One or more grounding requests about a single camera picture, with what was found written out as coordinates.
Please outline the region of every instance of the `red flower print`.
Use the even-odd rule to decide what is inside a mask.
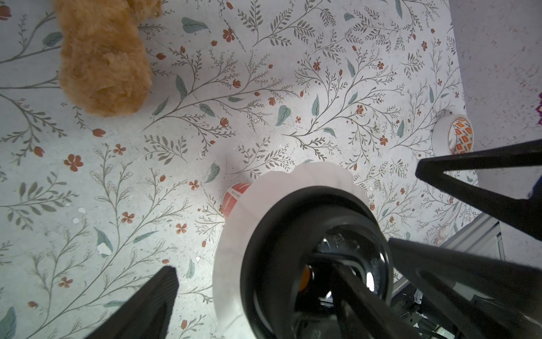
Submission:
[[[186,226],[185,223],[182,226],[180,225],[180,223],[178,223],[178,224],[175,225],[175,227],[178,228],[177,234],[186,233],[186,231],[188,231],[187,230],[188,227]]]
[[[103,129],[95,129],[94,131],[92,131],[92,135],[98,138],[103,137],[104,134],[105,134],[105,131]]]
[[[64,165],[69,166],[70,170],[77,172],[77,167],[83,166],[80,156],[70,154],[68,160],[64,160]]]
[[[68,278],[64,277],[62,279],[62,282],[59,283],[59,287],[64,287],[65,289],[69,288],[69,284],[73,282],[73,279],[68,280]]]
[[[6,21],[11,18],[11,9],[6,5],[0,6],[0,20]]]
[[[231,42],[231,41],[235,40],[235,37],[234,37],[234,31],[233,31],[231,28],[225,29],[225,30],[224,30],[224,34],[222,35],[222,37],[223,37],[227,42]]]
[[[385,136],[382,136],[382,138],[380,138],[380,145],[386,146],[387,142],[388,139]]]
[[[115,145],[117,148],[113,150],[113,153],[117,153],[118,155],[123,155],[126,151],[126,147],[121,147],[120,144]]]
[[[133,214],[133,213],[130,214],[130,215],[128,215],[128,212],[124,212],[124,213],[122,214],[122,216],[123,216],[124,218],[120,219],[120,222],[122,222],[122,223],[125,223],[125,222],[127,222],[127,223],[132,223],[132,219],[134,219],[134,217],[135,217],[136,215]]]
[[[43,157],[43,154],[45,153],[45,151],[43,150],[43,148],[39,147],[39,146],[36,146],[34,147],[34,154],[39,156],[40,158]]]
[[[194,180],[194,182],[189,182],[188,185],[191,186],[191,190],[195,190],[196,188],[199,188],[197,180]]]

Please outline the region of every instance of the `floral tablecloth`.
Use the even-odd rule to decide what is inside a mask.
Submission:
[[[464,113],[446,0],[163,9],[139,26],[154,74],[147,103],[102,119],[59,88],[51,2],[0,1],[0,337],[84,337],[172,265],[168,337],[220,338],[222,195],[266,171],[348,168],[386,236],[438,245],[474,218],[414,175],[433,155],[437,113]]]

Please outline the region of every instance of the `orange object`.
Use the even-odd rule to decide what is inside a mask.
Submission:
[[[453,128],[457,135],[457,144],[453,154],[470,152],[473,146],[473,131],[468,121],[464,118],[457,118],[454,121]]]
[[[305,268],[303,268],[303,274],[301,275],[301,282],[299,283],[299,289],[298,292],[303,292],[308,286],[308,283],[311,281],[311,275],[312,271],[310,267],[305,265]]]
[[[241,195],[250,187],[250,185],[251,183],[249,182],[240,182],[228,188],[222,199],[222,209],[224,210],[225,219],[230,215],[237,200],[239,200]]]

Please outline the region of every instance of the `roll of tape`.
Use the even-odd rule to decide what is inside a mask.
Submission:
[[[473,141],[472,124],[462,114],[446,114],[437,121],[431,136],[435,156],[471,152]]]

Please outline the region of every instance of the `brown fluffy stuffed animal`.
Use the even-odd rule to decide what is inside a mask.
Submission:
[[[137,24],[160,16],[162,0],[55,0],[62,29],[60,86],[68,99],[101,117],[137,112],[151,68]]]

